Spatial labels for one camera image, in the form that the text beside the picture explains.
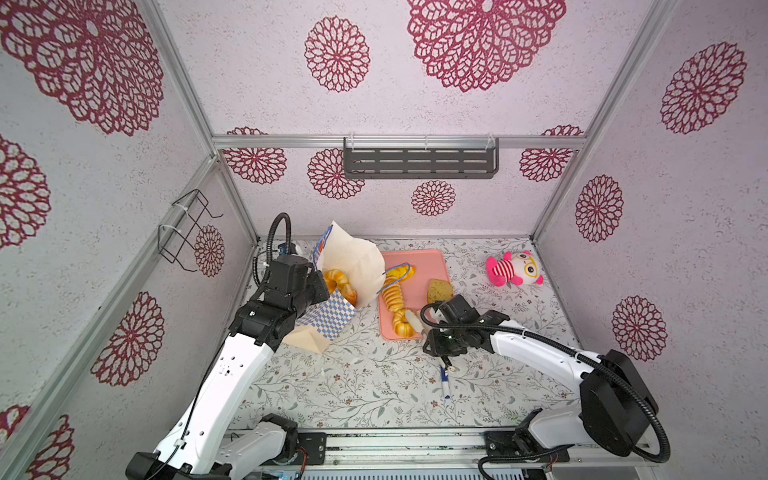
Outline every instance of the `paper bag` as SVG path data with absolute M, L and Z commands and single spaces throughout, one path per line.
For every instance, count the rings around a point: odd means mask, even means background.
M 283 338 L 288 345 L 322 353 L 358 310 L 378 296 L 385 279 L 384 257 L 375 244 L 352 237 L 332 222 L 315 246 L 311 260 L 323 272 L 341 270 L 357 290 L 356 308 L 337 290 L 327 302 L 310 307 L 296 321 L 296 328 Z

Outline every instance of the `red medallion design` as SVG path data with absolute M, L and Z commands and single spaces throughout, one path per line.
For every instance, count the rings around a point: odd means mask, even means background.
M 408 0 L 408 32 L 427 75 L 488 90 L 528 67 L 565 15 L 565 0 Z
M 16 426 L 28 411 L 28 406 L 14 405 L 10 409 L 0 412 L 0 447 L 16 430 Z
M 69 415 L 62 415 L 56 430 L 48 434 L 43 448 L 27 468 L 25 480 L 60 480 L 69 472 L 69 461 L 74 452 L 72 435 L 74 429 L 69 425 Z
M 655 359 L 667 346 L 667 324 L 648 299 L 628 296 L 616 305 L 614 335 L 621 349 L 633 358 Z
M 325 17 L 317 22 L 304 47 L 306 66 L 330 91 L 348 91 L 368 73 L 371 58 L 366 38 L 345 18 Z
M 159 115 L 163 70 L 131 0 L 6 0 L 2 46 L 79 121 L 133 135 Z
M 450 184 L 440 180 L 430 180 L 419 185 L 411 195 L 411 205 L 421 215 L 436 217 L 444 214 L 453 206 L 456 192 Z
M 578 231 L 591 242 L 605 240 L 619 226 L 623 207 L 619 183 L 607 175 L 598 175 L 584 185 L 578 196 Z
M 306 168 L 315 190 L 328 198 L 354 197 L 365 186 L 365 180 L 350 180 L 344 174 L 344 152 L 338 148 L 319 151 Z
M 224 265 L 224 240 L 213 225 L 200 229 L 194 241 L 194 259 L 205 276 L 214 276 Z
M 726 41 L 687 59 L 661 99 L 661 121 L 676 134 L 701 130 L 725 113 L 744 83 L 744 52 Z
M 0 249 L 35 236 L 51 211 L 50 196 L 35 159 L 0 135 Z
M 266 135 L 257 128 L 238 127 L 228 135 Z M 221 152 L 232 171 L 255 184 L 277 182 L 286 173 L 282 148 L 230 148 Z
M 581 135 L 584 132 L 573 125 L 558 125 L 543 135 Z M 520 171 L 529 180 L 545 182 L 560 177 L 574 151 L 570 148 L 527 148 L 520 157 Z
M 155 298 L 140 292 L 120 326 L 91 367 L 99 383 L 126 386 L 149 370 L 163 345 L 163 311 Z

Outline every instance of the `plush toy leg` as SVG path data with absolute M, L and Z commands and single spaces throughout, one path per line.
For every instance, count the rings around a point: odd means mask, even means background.
M 494 257 L 490 257 L 485 261 L 485 271 L 488 272 L 488 279 L 496 286 L 504 286 L 504 284 L 507 283 L 507 279 L 501 275 L 493 273 L 493 269 L 496 268 L 496 265 L 498 265 L 498 262 Z

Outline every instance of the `plush toy head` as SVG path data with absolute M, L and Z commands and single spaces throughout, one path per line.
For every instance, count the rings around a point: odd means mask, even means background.
M 496 286 L 502 286 L 507 282 L 515 285 L 528 285 L 529 283 L 544 283 L 544 277 L 538 272 L 538 265 L 531 252 L 522 253 L 507 252 L 501 262 L 497 262 L 494 257 L 488 258 L 485 262 L 485 269 L 488 272 L 488 278 Z

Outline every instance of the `croissant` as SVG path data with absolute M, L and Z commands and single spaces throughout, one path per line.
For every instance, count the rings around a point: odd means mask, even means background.
M 352 306 L 357 305 L 357 290 L 349 285 L 349 279 L 341 270 L 328 270 L 323 274 L 323 278 L 326 280 L 326 286 L 328 287 L 328 293 L 333 293 L 336 288 L 339 289 L 339 293 L 351 303 Z
M 400 283 L 396 283 L 397 280 L 403 281 L 411 278 L 416 273 L 414 267 L 407 265 L 400 266 L 394 270 L 390 270 L 386 274 L 384 280 L 385 285 L 389 285 L 382 291 L 382 297 L 384 297 L 384 303 L 387 310 L 392 312 L 394 317 L 392 318 L 392 328 L 398 336 L 408 338 L 415 334 L 415 331 L 408 320 L 406 320 L 406 304 L 402 299 L 402 290 L 400 289 Z

